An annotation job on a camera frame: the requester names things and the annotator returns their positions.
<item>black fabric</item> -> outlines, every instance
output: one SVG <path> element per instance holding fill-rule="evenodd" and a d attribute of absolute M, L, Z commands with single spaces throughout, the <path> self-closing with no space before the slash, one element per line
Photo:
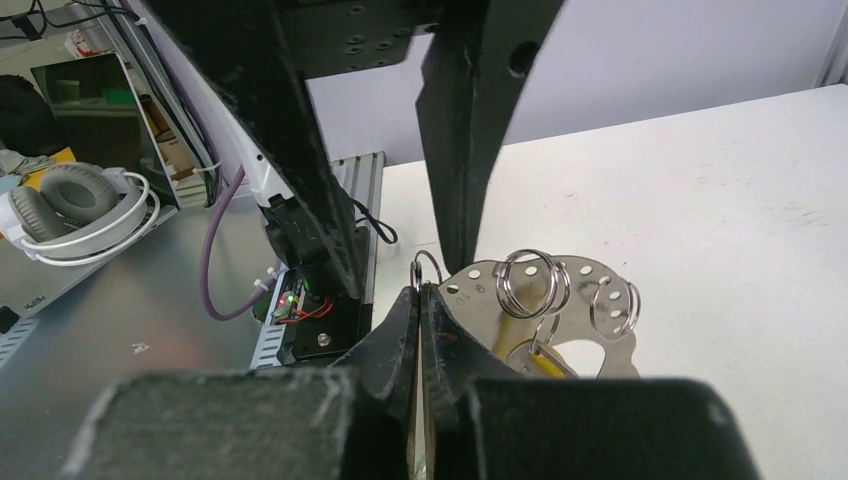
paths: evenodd
<path fill-rule="evenodd" d="M 17 75 L 0 75 L 0 141 L 27 157 L 53 155 L 68 146 L 50 106 Z"/>

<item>white tabletop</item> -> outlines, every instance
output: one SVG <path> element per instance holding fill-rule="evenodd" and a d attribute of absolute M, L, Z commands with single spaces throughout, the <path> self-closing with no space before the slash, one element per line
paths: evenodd
<path fill-rule="evenodd" d="M 377 321 L 441 258 L 423 162 L 385 170 L 380 217 Z M 524 247 L 636 284 L 634 364 L 711 384 L 764 478 L 848 475 L 848 86 L 504 147 L 477 258 Z"/>

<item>headphones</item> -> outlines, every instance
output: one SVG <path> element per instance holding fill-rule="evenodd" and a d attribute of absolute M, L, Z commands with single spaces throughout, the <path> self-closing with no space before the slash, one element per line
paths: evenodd
<path fill-rule="evenodd" d="M 114 255 L 149 232 L 159 216 L 150 183 L 123 168 L 57 164 L 44 172 L 40 190 L 21 186 L 0 195 L 0 233 L 48 265 L 88 265 Z M 148 197 L 153 213 L 139 228 Z"/>

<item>gray ear cushion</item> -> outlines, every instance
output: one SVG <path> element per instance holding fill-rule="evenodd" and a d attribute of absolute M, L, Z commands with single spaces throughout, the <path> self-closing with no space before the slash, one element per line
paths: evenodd
<path fill-rule="evenodd" d="M 62 223 L 50 205 L 34 188 L 16 187 L 9 192 L 9 200 L 24 231 L 36 243 L 55 240 L 70 233 L 71 229 Z"/>
<path fill-rule="evenodd" d="M 41 195 L 59 215 L 88 225 L 118 204 L 118 192 L 101 171 L 86 163 L 54 165 L 41 177 Z"/>

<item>screw hole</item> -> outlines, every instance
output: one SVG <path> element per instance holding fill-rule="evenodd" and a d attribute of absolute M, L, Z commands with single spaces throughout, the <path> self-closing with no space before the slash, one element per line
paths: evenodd
<path fill-rule="evenodd" d="M 356 15 L 362 15 L 363 13 L 365 13 L 367 11 L 368 11 L 368 8 L 366 8 L 365 5 L 354 5 L 354 6 L 350 7 L 350 10 L 347 11 L 347 14 L 350 15 L 351 17 L 354 17 Z"/>
<path fill-rule="evenodd" d="M 515 47 L 509 56 L 509 73 L 515 78 L 527 78 L 538 53 L 539 44 L 536 42 L 524 42 Z"/>

